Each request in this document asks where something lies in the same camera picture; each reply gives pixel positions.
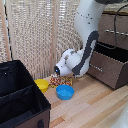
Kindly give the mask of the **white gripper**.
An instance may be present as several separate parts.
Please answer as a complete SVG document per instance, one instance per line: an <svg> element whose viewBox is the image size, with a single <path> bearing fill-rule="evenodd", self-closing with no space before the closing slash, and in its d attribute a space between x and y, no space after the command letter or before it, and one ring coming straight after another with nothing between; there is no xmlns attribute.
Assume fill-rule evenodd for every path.
<svg viewBox="0 0 128 128"><path fill-rule="evenodd" d="M75 75L73 74L74 78L80 78L80 77L83 77L83 75Z"/></svg>

